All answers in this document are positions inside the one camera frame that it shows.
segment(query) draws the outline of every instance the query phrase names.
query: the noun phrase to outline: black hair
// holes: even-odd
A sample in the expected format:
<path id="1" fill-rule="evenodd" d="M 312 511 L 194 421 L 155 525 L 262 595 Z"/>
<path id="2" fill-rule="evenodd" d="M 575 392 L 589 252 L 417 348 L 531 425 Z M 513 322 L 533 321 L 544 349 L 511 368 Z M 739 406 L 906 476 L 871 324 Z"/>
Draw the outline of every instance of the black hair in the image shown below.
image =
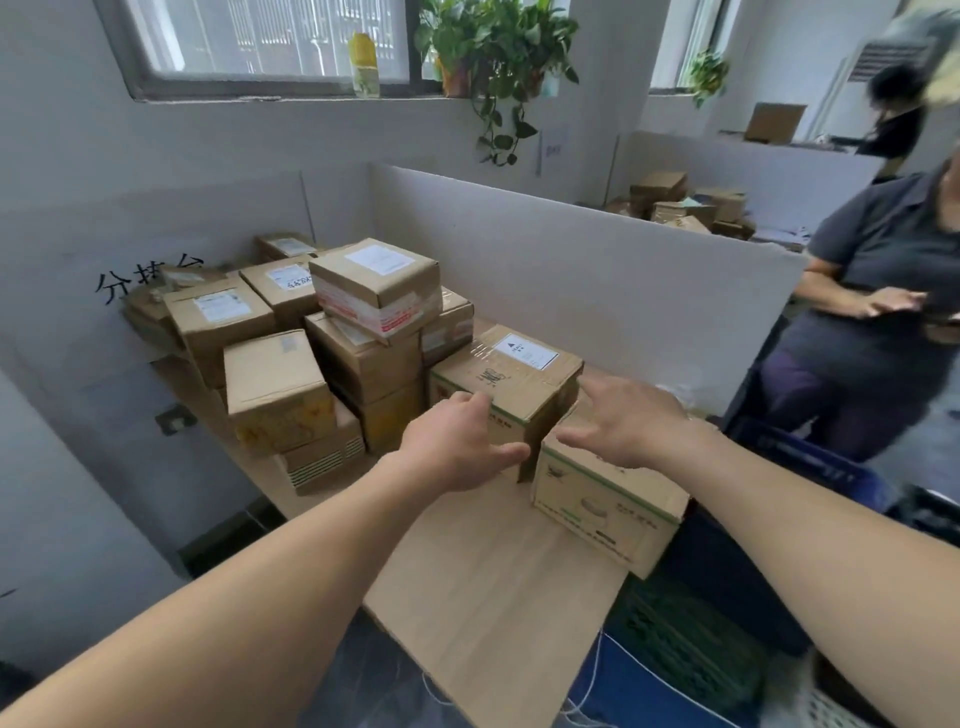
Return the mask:
<path id="1" fill-rule="evenodd" d="M 884 101 L 919 101 L 924 93 L 924 75 L 909 63 L 884 68 L 867 84 L 870 98 Z"/>

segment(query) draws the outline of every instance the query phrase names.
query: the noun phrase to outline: black shirt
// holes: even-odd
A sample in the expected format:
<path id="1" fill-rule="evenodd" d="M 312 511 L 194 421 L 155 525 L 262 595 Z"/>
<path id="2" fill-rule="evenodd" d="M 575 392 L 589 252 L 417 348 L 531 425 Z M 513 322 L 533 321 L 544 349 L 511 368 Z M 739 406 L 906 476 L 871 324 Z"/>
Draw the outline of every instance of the black shirt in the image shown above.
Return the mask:
<path id="1" fill-rule="evenodd" d="M 810 372 L 872 399 L 930 400 L 957 348 L 924 336 L 924 315 L 960 312 L 960 233 L 941 230 L 942 170 L 879 184 L 824 221 L 807 247 L 841 266 L 838 282 L 863 291 L 893 286 L 928 294 L 924 313 L 858 320 L 805 311 L 780 346 Z"/>
<path id="2" fill-rule="evenodd" d="M 899 116 L 878 121 L 856 152 L 884 159 L 909 157 L 924 130 L 925 120 L 926 107 L 920 106 Z"/>

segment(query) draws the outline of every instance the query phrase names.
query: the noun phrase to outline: green plastic crate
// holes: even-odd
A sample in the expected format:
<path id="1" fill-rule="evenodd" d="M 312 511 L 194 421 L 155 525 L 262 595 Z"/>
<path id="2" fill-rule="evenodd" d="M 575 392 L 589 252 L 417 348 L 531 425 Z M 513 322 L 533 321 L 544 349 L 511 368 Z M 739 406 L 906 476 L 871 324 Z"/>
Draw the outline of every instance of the green plastic crate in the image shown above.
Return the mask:
<path id="1" fill-rule="evenodd" d="M 629 576 L 606 632 L 658 677 L 717 713 L 748 703 L 766 672 L 766 647 L 694 596 L 654 573 Z"/>

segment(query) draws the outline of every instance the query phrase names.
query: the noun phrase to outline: green stripe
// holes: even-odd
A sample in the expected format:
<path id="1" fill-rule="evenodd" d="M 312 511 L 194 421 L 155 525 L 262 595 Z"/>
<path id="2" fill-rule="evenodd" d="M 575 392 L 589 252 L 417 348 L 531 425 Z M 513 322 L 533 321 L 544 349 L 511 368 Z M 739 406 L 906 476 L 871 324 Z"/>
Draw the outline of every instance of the green stripe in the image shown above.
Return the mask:
<path id="1" fill-rule="evenodd" d="M 683 522 L 682 519 L 679 519 L 679 518 L 677 518 L 676 516 L 667 513 L 666 511 L 661 511 L 657 506 L 651 505 L 651 504 L 648 503 L 646 500 L 641 500 L 639 497 L 635 496 L 634 494 L 628 493 L 627 491 L 623 490 L 623 488 L 621 488 L 620 486 L 618 486 L 618 485 L 617 485 L 616 483 L 614 483 L 613 481 L 608 480 L 607 478 L 605 478 L 603 475 L 601 475 L 601 474 L 599 474 L 599 473 L 594 473 L 593 471 L 587 470 L 587 468 L 585 468 L 584 466 L 578 465 L 577 463 L 575 463 L 575 462 L 573 462 L 572 460 L 570 460 L 568 457 L 564 457 L 563 455 L 559 454 L 556 450 L 550 449 L 546 444 L 543 445 L 543 451 L 550 453 L 550 456 L 551 456 L 551 457 L 557 458 L 557 459 L 560 460 L 562 463 L 565 463 L 566 465 L 568 465 L 569 467 L 573 468 L 573 470 L 577 471 L 578 473 L 585 475 L 586 477 L 588 477 L 588 478 L 589 478 L 590 480 L 592 480 L 593 482 L 598 483 L 598 484 L 600 484 L 600 485 L 607 486 L 607 487 L 610 488 L 612 491 L 616 491 L 616 492 L 619 493 L 621 496 L 623 496 L 623 497 L 627 498 L 628 500 L 631 500 L 632 502 L 636 503 L 638 506 L 640 506 L 640 507 L 643 508 L 644 510 L 650 511 L 650 512 L 651 512 L 652 514 L 654 514 L 655 516 L 659 516 L 660 518 L 664 519 L 665 521 L 671 522 L 671 523 L 673 523 L 673 524 L 675 524 L 675 525 L 680 525 L 680 524 Z"/>
<path id="2" fill-rule="evenodd" d="M 431 375 L 431 376 L 435 376 L 437 379 L 439 379 L 439 380 L 440 380 L 441 382 L 443 382 L 444 384 L 449 384 L 451 387 L 453 387 L 453 388 L 454 388 L 455 390 L 457 390 L 458 392 L 466 392 L 466 391 L 467 391 L 466 389 L 464 389 L 463 387 L 461 387 L 459 384 L 454 384 L 452 381 L 450 381 L 449 379 L 447 379 L 445 376 L 440 375 L 440 374 L 437 374 L 437 373 L 434 372 L 432 369 L 430 370 L 430 375 Z M 498 406 L 496 406 L 495 404 L 491 404 L 490 409 L 492 409 L 494 412 L 500 413 L 501 415 L 503 415 L 504 417 L 506 417 L 508 420 L 513 420 L 515 423 L 517 423 L 517 424 L 520 425 L 521 427 L 526 427 L 528 424 L 530 424 L 530 421 L 529 421 L 529 420 L 521 420 L 521 419 L 520 419 L 519 417 L 517 417 L 516 415 L 512 415 L 512 414 L 510 414 L 509 412 L 506 412 L 506 411 L 500 409 L 500 408 L 499 408 Z"/>

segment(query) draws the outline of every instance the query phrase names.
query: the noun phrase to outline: yellow bottle cap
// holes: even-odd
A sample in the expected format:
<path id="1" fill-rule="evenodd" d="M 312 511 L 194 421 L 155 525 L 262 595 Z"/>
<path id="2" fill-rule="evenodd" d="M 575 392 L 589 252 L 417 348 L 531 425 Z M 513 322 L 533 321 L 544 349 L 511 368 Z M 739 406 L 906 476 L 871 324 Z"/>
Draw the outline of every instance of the yellow bottle cap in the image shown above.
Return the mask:
<path id="1" fill-rule="evenodd" d="M 376 48 L 366 33 L 354 33 L 348 43 L 350 62 L 376 68 Z"/>

